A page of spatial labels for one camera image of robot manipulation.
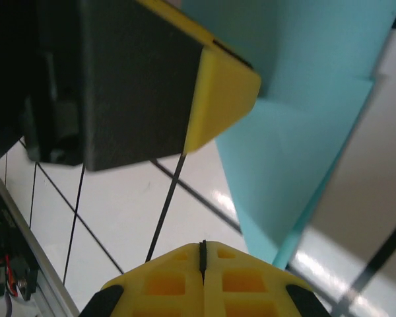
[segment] floor tile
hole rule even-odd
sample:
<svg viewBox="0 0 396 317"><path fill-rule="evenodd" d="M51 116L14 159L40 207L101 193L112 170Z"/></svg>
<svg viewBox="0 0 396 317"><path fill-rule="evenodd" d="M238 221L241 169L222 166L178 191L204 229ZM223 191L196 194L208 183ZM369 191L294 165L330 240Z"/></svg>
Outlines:
<svg viewBox="0 0 396 317"><path fill-rule="evenodd" d="M390 32L376 69L380 74L396 75L396 30Z"/></svg>
<svg viewBox="0 0 396 317"><path fill-rule="evenodd" d="M41 166L53 183L59 188L61 193L66 197L67 201L75 208L82 165L65 166L41 163Z"/></svg>
<svg viewBox="0 0 396 317"><path fill-rule="evenodd" d="M332 306L326 300L324 300L322 297L318 296L317 294L315 294L315 295L318 298L318 300L320 301L320 303L324 306L326 311L331 312Z"/></svg>
<svg viewBox="0 0 396 317"><path fill-rule="evenodd" d="M6 187L29 224L35 164L28 159L25 148L17 142L7 153Z"/></svg>
<svg viewBox="0 0 396 317"><path fill-rule="evenodd" d="M120 275L84 225L77 221L65 286L81 311L105 283Z"/></svg>
<svg viewBox="0 0 396 317"><path fill-rule="evenodd" d="M396 253L351 306L358 317L396 317Z"/></svg>
<svg viewBox="0 0 396 317"><path fill-rule="evenodd" d="M176 155L163 158L159 162L173 173L178 159L179 156ZM215 141L186 156L180 179L225 215L238 221Z"/></svg>
<svg viewBox="0 0 396 317"><path fill-rule="evenodd" d="M338 182L396 176L396 75L379 76L338 167Z"/></svg>
<svg viewBox="0 0 396 317"><path fill-rule="evenodd" d="M149 162L85 172L79 215L123 270L145 261L169 186Z"/></svg>
<svg viewBox="0 0 396 317"><path fill-rule="evenodd" d="M365 263L313 228L308 228L295 256L293 268L310 283L339 301Z"/></svg>
<svg viewBox="0 0 396 317"><path fill-rule="evenodd" d="M37 169L31 230L63 279L72 230L73 211L43 172Z"/></svg>
<svg viewBox="0 0 396 317"><path fill-rule="evenodd" d="M395 94L396 76L377 85L292 261L335 299L396 226Z"/></svg>
<svg viewBox="0 0 396 317"><path fill-rule="evenodd" d="M4 154L0 158L0 179L3 183L5 183L5 175L6 175L6 154Z"/></svg>
<svg viewBox="0 0 396 317"><path fill-rule="evenodd" d="M153 258L188 243L218 241L247 252L242 235L177 186Z"/></svg>

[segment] yellow foam block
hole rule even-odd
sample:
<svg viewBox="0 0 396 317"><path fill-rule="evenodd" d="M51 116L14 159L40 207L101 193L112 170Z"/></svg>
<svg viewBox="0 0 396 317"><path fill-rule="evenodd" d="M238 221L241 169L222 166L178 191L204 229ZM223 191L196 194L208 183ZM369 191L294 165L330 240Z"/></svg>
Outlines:
<svg viewBox="0 0 396 317"><path fill-rule="evenodd" d="M188 244L107 284L123 294L112 317L299 317L286 286L299 278L219 242L207 242L205 282L199 245Z"/></svg>
<svg viewBox="0 0 396 317"><path fill-rule="evenodd" d="M218 47L203 48L183 152L199 149L251 111L260 85L246 64Z"/></svg>

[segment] turquoise paper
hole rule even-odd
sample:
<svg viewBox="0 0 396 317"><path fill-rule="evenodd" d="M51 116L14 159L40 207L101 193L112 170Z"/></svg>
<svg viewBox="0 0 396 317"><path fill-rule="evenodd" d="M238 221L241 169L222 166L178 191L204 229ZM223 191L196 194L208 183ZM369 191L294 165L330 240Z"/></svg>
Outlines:
<svg viewBox="0 0 396 317"><path fill-rule="evenodd" d="M396 0L183 0L182 9L263 78L254 110L217 145L250 253L284 267L370 93Z"/></svg>

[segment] yellow 3d printed part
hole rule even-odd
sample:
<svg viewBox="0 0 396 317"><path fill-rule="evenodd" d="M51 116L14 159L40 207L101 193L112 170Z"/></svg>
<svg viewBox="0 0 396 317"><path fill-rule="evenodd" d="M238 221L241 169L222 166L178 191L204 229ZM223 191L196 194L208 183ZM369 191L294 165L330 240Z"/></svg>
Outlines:
<svg viewBox="0 0 396 317"><path fill-rule="evenodd" d="M97 317L329 316L303 280L219 242L205 241L109 281L80 317L91 312Z"/></svg>

